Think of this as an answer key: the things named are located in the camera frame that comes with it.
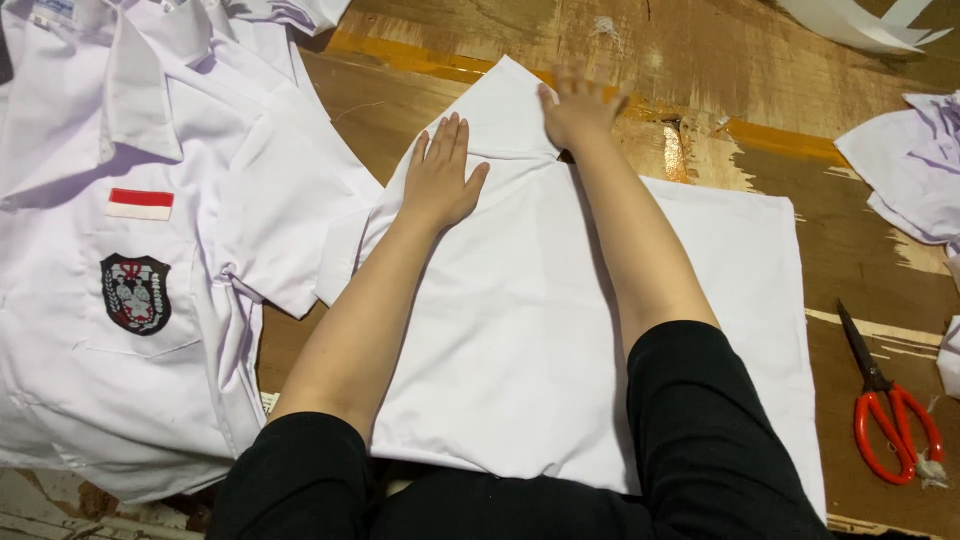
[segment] scissors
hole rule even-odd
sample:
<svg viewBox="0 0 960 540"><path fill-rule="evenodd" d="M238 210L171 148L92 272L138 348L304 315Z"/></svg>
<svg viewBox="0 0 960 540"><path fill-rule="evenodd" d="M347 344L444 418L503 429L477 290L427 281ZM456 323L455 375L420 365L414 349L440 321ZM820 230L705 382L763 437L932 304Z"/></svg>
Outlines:
<svg viewBox="0 0 960 540"><path fill-rule="evenodd" d="M847 335L847 341L853 348L853 356L860 367L860 374L863 375L863 393L856 399L856 408L853 411L853 434L856 436L856 446L863 455L863 460L876 473L877 476L896 485L903 485L910 481L916 471L917 450L913 446L913 437L910 434L910 424L906 417L906 408L910 407L921 425L924 426L926 440L930 443L930 461L941 461L944 457L944 443L940 437L940 431L933 423L933 419L927 414L926 409L917 403L906 390L892 380L887 380L876 365L874 357L871 356L867 344L856 329L850 314L844 309L840 299L837 299L837 313L840 315L840 321L843 323L843 331ZM884 392L887 399L890 400L890 408L894 411L894 420L897 427L890 422L887 415L880 407L880 400L877 398L877 392ZM874 450L870 447L870 439L867 438L867 412L873 414L876 422L880 424L880 429L887 437L887 440L894 445L897 451L897 458L900 460L900 473L895 475L880 465L876 460Z"/></svg>

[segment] school emblem patch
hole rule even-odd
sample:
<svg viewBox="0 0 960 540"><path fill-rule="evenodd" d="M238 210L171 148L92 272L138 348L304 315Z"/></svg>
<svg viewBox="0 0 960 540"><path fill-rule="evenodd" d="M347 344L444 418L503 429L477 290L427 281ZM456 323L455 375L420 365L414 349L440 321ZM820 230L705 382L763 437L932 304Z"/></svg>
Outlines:
<svg viewBox="0 0 960 540"><path fill-rule="evenodd" d="M170 265L152 257L113 254L100 261L104 304L110 320L137 335L159 332L170 320Z"/></svg>

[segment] wooden surface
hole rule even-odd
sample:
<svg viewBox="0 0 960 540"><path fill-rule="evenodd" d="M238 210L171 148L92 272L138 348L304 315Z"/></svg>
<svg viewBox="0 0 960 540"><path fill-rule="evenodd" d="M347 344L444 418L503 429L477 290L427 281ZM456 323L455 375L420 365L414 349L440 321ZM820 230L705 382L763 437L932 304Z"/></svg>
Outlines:
<svg viewBox="0 0 960 540"><path fill-rule="evenodd" d="M880 14L893 0L861 3ZM613 19L622 52L593 33L599 15ZM914 26L960 26L960 8L934 0ZM765 0L354 0L335 33L300 45L335 127L382 183L417 132L503 54L543 78L551 62L582 57L591 73L606 66L613 85L636 79L615 131L638 173L793 201L828 512L960 537L960 491L886 484L860 458L852 408L862 380L833 307L842 297L885 374L926 403L943 393L934 362L960 298L942 250L872 212L870 188L831 144L905 109L905 91L960 87L960 32L897 58L831 43ZM280 390L324 312L295 321L267 309L263 391ZM960 478L960 404L944 398L933 416L944 465ZM895 466L878 429L873 438Z"/></svg>

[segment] red and white flag patch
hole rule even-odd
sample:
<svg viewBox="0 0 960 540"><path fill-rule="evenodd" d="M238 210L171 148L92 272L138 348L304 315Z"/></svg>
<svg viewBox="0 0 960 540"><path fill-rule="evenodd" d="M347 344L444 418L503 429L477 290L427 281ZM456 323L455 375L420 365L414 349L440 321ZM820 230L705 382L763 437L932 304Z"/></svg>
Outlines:
<svg viewBox="0 0 960 540"><path fill-rule="evenodd" d="M135 191L133 189L110 190L107 215L170 221L174 207L174 194L163 191Z"/></svg>

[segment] stack of shirts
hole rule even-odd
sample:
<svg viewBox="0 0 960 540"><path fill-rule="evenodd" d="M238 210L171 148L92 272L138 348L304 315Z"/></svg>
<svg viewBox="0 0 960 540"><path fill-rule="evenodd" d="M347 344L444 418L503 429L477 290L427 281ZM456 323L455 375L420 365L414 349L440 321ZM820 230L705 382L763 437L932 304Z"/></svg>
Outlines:
<svg viewBox="0 0 960 540"><path fill-rule="evenodd" d="M491 170L427 264L371 452L638 493L612 288L576 168L544 132L539 82L504 57L444 112L470 121L467 170ZM412 146L369 220L331 227L317 289L328 304L396 217ZM642 181L826 519L793 206Z"/></svg>
<svg viewBox="0 0 960 540"><path fill-rule="evenodd" d="M382 192L280 24L345 6L4 4L0 464L141 502L250 446L260 303L302 316L329 225Z"/></svg>
<svg viewBox="0 0 960 540"><path fill-rule="evenodd" d="M875 191L867 204L901 231L943 244L960 288L960 91L903 94L913 109L874 118L836 147ZM937 358L947 393L960 399L960 316Z"/></svg>

